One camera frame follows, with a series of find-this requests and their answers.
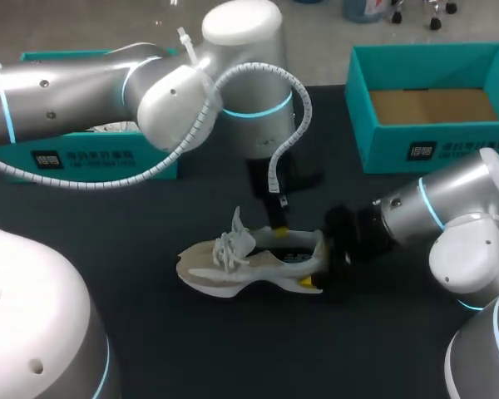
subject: wheel caster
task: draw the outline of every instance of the wheel caster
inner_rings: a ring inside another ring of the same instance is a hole
[[[399,11],[396,11],[392,15],[392,23],[401,23],[403,21],[403,15]]]
[[[457,12],[457,4],[455,2],[448,2],[446,4],[446,12],[448,14],[454,14],[455,12]]]
[[[442,27],[442,21],[439,18],[431,18],[431,30],[437,31]]]

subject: teal box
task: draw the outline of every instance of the teal box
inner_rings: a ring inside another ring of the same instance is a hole
[[[80,52],[29,52],[22,61],[95,57],[107,50]],[[110,181],[138,175],[164,160],[139,131],[82,131],[44,140],[0,146],[0,160],[18,169],[63,180]],[[152,179],[177,177],[177,162]],[[23,182],[11,178],[14,182]]]
[[[498,121],[382,126],[369,95],[465,88],[483,89]],[[354,47],[345,96],[366,173],[430,172],[482,147],[499,152],[499,43]]]

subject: yellow shoe tag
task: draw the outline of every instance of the yellow shoe tag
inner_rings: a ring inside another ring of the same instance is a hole
[[[304,278],[303,280],[299,280],[299,285],[305,288],[314,288],[316,289],[315,286],[313,286],[313,279],[312,277],[308,276],[307,278]]]
[[[278,229],[275,230],[275,237],[283,238],[286,237],[288,233],[289,233],[288,227],[279,227]]]

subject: white sneaker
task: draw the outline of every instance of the white sneaker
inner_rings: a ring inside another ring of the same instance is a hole
[[[293,293],[321,293],[308,277],[327,270],[324,234],[289,230],[277,237],[270,227],[248,231],[240,208],[229,233],[216,241],[193,245],[180,254],[177,273],[193,289],[219,298],[232,298],[256,281],[268,281]]]

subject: black tabletop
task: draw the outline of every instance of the black tabletop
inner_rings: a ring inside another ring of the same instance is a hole
[[[297,144],[326,180],[290,197],[292,229],[357,208],[413,179],[364,175],[343,87],[309,90],[314,121]],[[0,175],[0,228],[60,251],[86,281],[123,378],[123,399],[447,398],[443,360],[471,316],[433,280],[428,244],[353,272],[352,296],[315,301],[275,290],[231,303],[178,281],[176,255],[230,229],[266,224],[222,126],[184,155],[180,178],[125,190],[74,192],[11,185]]]

